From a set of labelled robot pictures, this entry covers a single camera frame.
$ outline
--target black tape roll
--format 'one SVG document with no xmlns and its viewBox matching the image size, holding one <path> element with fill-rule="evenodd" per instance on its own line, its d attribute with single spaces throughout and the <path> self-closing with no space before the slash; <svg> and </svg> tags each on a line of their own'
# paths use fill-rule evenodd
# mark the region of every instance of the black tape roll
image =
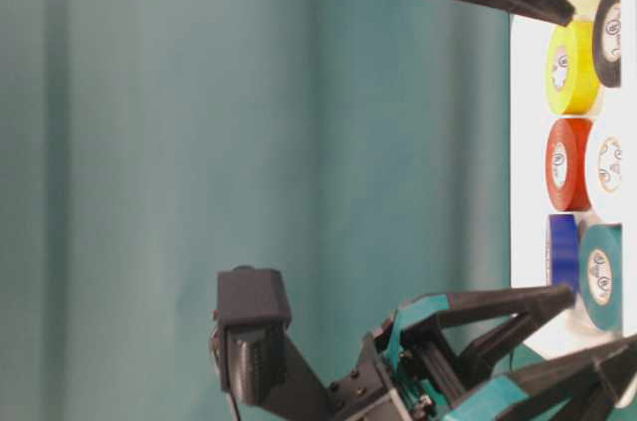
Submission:
<svg viewBox="0 0 637 421">
<path fill-rule="evenodd" d="M 593 29 L 593 60 L 599 81 L 621 86 L 621 1 L 601 0 Z"/>
</svg>

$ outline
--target tape roll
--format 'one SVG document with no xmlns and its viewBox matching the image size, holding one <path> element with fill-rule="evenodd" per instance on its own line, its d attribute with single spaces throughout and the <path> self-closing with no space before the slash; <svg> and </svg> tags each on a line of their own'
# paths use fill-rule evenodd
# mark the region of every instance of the tape roll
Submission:
<svg viewBox="0 0 637 421">
<path fill-rule="evenodd" d="M 586 146 L 586 191 L 592 208 L 606 224 L 622 221 L 627 209 L 622 185 L 624 137 L 612 111 L 593 125 Z"/>
<path fill-rule="evenodd" d="M 546 94 L 556 114 L 586 114 L 597 98 L 593 67 L 593 24 L 573 21 L 553 32 L 546 62 Z"/>
<path fill-rule="evenodd" d="M 621 1 L 601 0 L 593 29 L 593 60 L 601 84 L 621 86 Z"/>
<path fill-rule="evenodd" d="M 590 319 L 599 329 L 622 327 L 621 226 L 594 225 L 579 247 L 579 284 Z"/>
<path fill-rule="evenodd" d="M 549 285 L 567 284 L 579 292 L 579 239 L 572 214 L 548 216 L 546 280 Z"/>
<path fill-rule="evenodd" d="M 548 135 L 546 188 L 551 203 L 561 212 L 590 208 L 584 162 L 591 126 L 592 123 L 586 118 L 558 119 Z"/>
</svg>

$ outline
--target tape core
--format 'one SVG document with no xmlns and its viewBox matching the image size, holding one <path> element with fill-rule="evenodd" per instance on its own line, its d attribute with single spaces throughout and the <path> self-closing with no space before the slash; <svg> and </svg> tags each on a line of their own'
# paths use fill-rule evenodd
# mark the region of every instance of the tape core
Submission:
<svg viewBox="0 0 637 421">
<path fill-rule="evenodd" d="M 597 170 L 599 182 L 606 192 L 613 193 L 621 186 L 621 144 L 616 137 L 608 137 L 599 149 Z"/>
<path fill-rule="evenodd" d="M 558 142 L 553 149 L 552 169 L 553 183 L 555 187 L 561 189 L 568 177 L 568 156 L 566 147 L 561 142 Z"/>
<path fill-rule="evenodd" d="M 553 86 L 558 92 L 563 90 L 564 86 L 566 86 L 566 80 L 568 80 L 568 52 L 564 45 L 561 45 L 555 50 L 552 79 Z"/>
<path fill-rule="evenodd" d="M 601 249 L 593 250 L 588 257 L 588 288 L 598 305 L 608 305 L 613 294 L 613 269 Z"/>
<path fill-rule="evenodd" d="M 606 61 L 615 63 L 621 59 L 621 3 L 615 3 L 606 13 L 601 42 Z"/>
</svg>

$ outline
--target teal backdrop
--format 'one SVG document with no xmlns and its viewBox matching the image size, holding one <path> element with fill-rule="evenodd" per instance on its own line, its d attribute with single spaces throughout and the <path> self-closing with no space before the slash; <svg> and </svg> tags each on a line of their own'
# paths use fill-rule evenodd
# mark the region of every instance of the teal backdrop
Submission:
<svg viewBox="0 0 637 421">
<path fill-rule="evenodd" d="M 0 0 L 0 419 L 229 419 L 206 345 L 237 265 L 284 272 L 325 382 L 402 301 L 505 287 L 509 24 Z"/>
</svg>

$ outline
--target yellow tape roll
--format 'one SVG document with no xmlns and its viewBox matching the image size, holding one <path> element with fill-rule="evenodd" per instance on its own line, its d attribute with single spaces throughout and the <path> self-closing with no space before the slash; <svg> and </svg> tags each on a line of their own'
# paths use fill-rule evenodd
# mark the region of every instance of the yellow tape roll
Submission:
<svg viewBox="0 0 637 421">
<path fill-rule="evenodd" d="M 586 114 L 599 91 L 593 63 L 593 24 L 573 21 L 553 32 L 546 62 L 546 93 L 556 114 Z"/>
</svg>

